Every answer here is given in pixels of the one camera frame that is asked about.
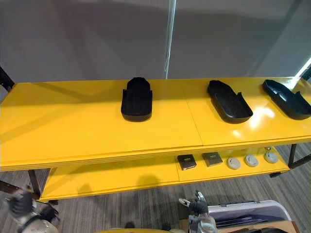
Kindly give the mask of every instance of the table leg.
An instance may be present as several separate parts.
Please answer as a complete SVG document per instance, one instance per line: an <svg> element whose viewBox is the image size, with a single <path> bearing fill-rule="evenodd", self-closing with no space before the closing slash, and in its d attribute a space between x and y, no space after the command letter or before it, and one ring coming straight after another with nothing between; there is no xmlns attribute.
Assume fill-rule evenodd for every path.
<svg viewBox="0 0 311 233"><path fill-rule="evenodd" d="M292 146L291 146L290 158L288 160L288 167L290 169L294 169L295 167L298 167L300 165L303 165L303 164L311 161L311 154L309 154L309 155L303 157L302 159L299 159L296 162L294 162L296 147L297 147L297 144L292 144ZM272 178L272 177L276 177L279 175L281 175L281 172L275 172L275 173L271 173L270 177Z"/></svg>
<svg viewBox="0 0 311 233"><path fill-rule="evenodd" d="M41 196L37 176L35 175L35 170L28 170L28 175L30 178L31 185L33 187L34 194L36 196L35 199L39 199Z"/></svg>

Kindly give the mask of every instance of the wall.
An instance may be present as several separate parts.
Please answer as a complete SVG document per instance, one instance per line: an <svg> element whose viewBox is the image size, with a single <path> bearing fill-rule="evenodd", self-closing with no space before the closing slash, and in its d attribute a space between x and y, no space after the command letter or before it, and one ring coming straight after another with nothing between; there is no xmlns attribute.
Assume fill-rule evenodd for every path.
<svg viewBox="0 0 311 233"><path fill-rule="evenodd" d="M0 0L15 82L162 78L168 0ZM293 76L311 56L310 0L178 0L169 78Z"/></svg>

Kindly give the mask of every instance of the gray carpet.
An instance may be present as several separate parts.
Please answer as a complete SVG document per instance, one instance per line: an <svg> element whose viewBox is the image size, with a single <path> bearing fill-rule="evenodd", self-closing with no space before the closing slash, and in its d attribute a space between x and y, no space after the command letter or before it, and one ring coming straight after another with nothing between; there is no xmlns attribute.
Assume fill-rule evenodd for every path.
<svg viewBox="0 0 311 233"><path fill-rule="evenodd" d="M290 146L277 149L287 161ZM295 159L310 152L311 143L299 144ZM234 200L276 200L287 209L300 231L308 233L311 223L310 171L311 163L307 163L272 179L269 175L260 175L60 200L56 207L62 219L58 229L60 233L93 233L122 227L130 220L138 228L159 229L162 222L178 227L181 218L178 198L193 198L198 189L210 205ZM43 186L48 170L38 170L37 175ZM29 183L26 171L2 172L0 179L17 186ZM0 192L0 232L15 233L17 225L8 217L2 201L6 196Z"/></svg>

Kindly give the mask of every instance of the black metal frame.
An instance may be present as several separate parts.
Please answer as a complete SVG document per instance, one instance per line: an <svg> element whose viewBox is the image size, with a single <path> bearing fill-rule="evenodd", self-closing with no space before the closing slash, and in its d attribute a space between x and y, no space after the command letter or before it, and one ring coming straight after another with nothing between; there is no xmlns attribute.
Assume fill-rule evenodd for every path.
<svg viewBox="0 0 311 233"><path fill-rule="evenodd" d="M5 71L0 66L0 83L8 92L12 90L14 82L12 79L5 73Z"/></svg>
<svg viewBox="0 0 311 233"><path fill-rule="evenodd" d="M296 162L294 162L294 157L295 157L295 152L296 152L296 147L297 144L292 144L291 146L291 152L290 152L290 157L288 159L288 167L292 170L300 165L303 165L309 161L311 161L311 154L308 154L307 156L303 157L302 159L298 159ZM281 172L275 172L271 173L270 177L276 177L281 175Z"/></svg>
<svg viewBox="0 0 311 233"><path fill-rule="evenodd" d="M5 71L2 69L1 66L0 66L0 83L8 92L10 92L12 90L12 88L15 84L12 81L12 79L8 76L8 74L5 73ZM292 147L291 147L291 153L290 153L290 158L289 158L289 162L288 162L288 167L290 169L294 169L300 165L303 165L306 162L311 161L311 154L309 154L309 155L305 156L304 158L299 159L296 162L294 162L296 146L297 146L297 144L292 144ZM270 177L276 177L276 176L279 176L280 174L281 174L280 172L271 173ZM39 199L41 197L41 192L40 192L37 177L35 175L35 170L28 170L28 175L30 178L31 185L33 187L33 191L34 191L33 197L34 197L34 199ZM13 193L18 189L20 189L20 188L0 180L0 191L6 192L6 193Z"/></svg>

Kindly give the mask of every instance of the yellow tabletop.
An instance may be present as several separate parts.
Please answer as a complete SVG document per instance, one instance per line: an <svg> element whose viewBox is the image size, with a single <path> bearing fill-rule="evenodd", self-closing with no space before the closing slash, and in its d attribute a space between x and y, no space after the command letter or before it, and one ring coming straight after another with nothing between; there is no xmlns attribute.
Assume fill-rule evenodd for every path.
<svg viewBox="0 0 311 233"><path fill-rule="evenodd" d="M277 155L278 162L267 162L264 159L267 151L264 148L221 151L219 155L223 162L214 166L207 166L202 154L195 153L193 156L196 167L187 170L181 169L177 157L174 156L52 168L40 200L85 197L289 170L273 147L270 152ZM256 167L250 167L245 163L244 158L247 154L257 158L259 164ZM241 167L237 170L229 168L229 157L237 158Z"/></svg>
<svg viewBox="0 0 311 233"><path fill-rule="evenodd" d="M305 120L289 118L264 92L262 83L265 79L276 80L294 93L300 91L311 102L311 85L300 78L217 79L231 86L236 94L242 92L253 111L253 116L246 122L228 124L221 119L207 93L212 79L183 81L185 97L204 146L273 145L280 141L311 140L311 117Z"/></svg>
<svg viewBox="0 0 311 233"><path fill-rule="evenodd" d="M152 117L130 122L121 114L127 82L16 84L1 104L1 169L202 145L180 85L150 80Z"/></svg>
<svg viewBox="0 0 311 233"><path fill-rule="evenodd" d="M253 110L241 124L219 117L206 92L212 79L149 80L153 113L145 122L121 115L128 80L17 83L0 105L0 170L311 141L311 118L286 116L263 91L265 79L217 79L242 92ZM273 79L311 101L306 81Z"/></svg>

